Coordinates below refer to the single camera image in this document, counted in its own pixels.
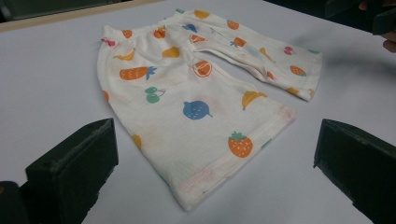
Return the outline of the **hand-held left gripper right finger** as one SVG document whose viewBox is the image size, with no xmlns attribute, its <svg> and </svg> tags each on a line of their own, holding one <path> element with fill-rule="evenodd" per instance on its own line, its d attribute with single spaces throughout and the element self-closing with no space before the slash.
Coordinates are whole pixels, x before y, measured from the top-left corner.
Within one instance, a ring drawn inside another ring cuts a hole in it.
<svg viewBox="0 0 396 224">
<path fill-rule="evenodd" d="M 396 147 L 341 121 L 321 122 L 314 165 L 374 224 L 396 224 Z"/>
</svg>

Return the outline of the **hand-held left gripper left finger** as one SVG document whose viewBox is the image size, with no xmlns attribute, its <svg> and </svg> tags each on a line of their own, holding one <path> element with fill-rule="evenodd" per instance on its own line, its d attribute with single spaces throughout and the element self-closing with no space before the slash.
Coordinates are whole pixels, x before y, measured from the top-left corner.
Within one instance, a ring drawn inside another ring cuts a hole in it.
<svg viewBox="0 0 396 224">
<path fill-rule="evenodd" d="M 119 164 L 113 119 L 87 124 L 26 169 L 39 224 L 81 224 Z"/>
</svg>

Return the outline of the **white fruit-print pants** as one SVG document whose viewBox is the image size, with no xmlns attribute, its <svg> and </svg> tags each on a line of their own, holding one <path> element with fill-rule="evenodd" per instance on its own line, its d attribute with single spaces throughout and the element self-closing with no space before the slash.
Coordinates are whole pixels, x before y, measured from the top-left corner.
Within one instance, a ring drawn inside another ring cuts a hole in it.
<svg viewBox="0 0 396 224">
<path fill-rule="evenodd" d="M 293 109 L 200 54 L 211 52 L 307 102 L 321 72 L 321 52 L 202 10 L 178 10 L 133 30 L 107 26 L 102 41 L 97 72 L 105 97 L 185 210 L 237 173 L 295 117 Z"/>
</svg>

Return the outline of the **white table mat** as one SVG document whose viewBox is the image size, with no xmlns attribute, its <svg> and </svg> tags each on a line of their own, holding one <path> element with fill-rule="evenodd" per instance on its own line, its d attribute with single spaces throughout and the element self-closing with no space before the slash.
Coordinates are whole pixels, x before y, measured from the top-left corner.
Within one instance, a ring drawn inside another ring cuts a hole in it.
<svg viewBox="0 0 396 224">
<path fill-rule="evenodd" d="M 372 224 L 314 165 L 320 123 L 336 119 L 396 146 L 396 54 L 378 36 L 264 0 L 163 0 L 108 6 L 68 21 L 0 25 L 0 180 L 24 170 L 81 126 L 112 116 L 96 76 L 102 28 L 142 27 L 178 8 L 202 9 L 323 53 L 312 101 L 268 84 L 295 121 L 219 190 L 187 212 L 118 129 L 119 165 L 84 224 Z"/>
</svg>

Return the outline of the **wooden table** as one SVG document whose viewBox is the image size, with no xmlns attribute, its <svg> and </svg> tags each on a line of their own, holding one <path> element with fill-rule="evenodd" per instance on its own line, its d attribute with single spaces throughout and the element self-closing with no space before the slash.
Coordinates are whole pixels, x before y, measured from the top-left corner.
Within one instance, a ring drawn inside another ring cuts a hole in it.
<svg viewBox="0 0 396 224">
<path fill-rule="evenodd" d="M 153 4 L 153 3 L 157 3 L 157 2 L 161 2 L 161 1 L 163 1 L 163 0 L 133 0 L 133 1 L 128 1 L 128 2 L 112 4 L 112 5 L 105 5 L 105 6 L 99 6 L 99 7 L 84 8 L 84 9 L 79 9 L 79 10 L 74 10 L 74 11 L 67 11 L 67 12 L 46 15 L 46 16 L 41 16 L 41 17 L 35 17 L 35 18 L 30 18 L 30 19 L 24 19 L 24 20 L 18 20 L 18 21 L 8 21 L 8 22 L 0 23 L 0 33 L 12 31 L 12 30 L 19 30 L 19 29 L 28 28 L 28 27 L 34 27 L 37 25 L 44 25 L 44 24 L 48 24 L 48 23 L 73 20 L 73 19 L 77 19 L 77 18 L 113 12 L 113 11 L 117 11 L 117 10 L 126 9 L 129 7 L 139 7 L 139 6 Z"/>
</svg>

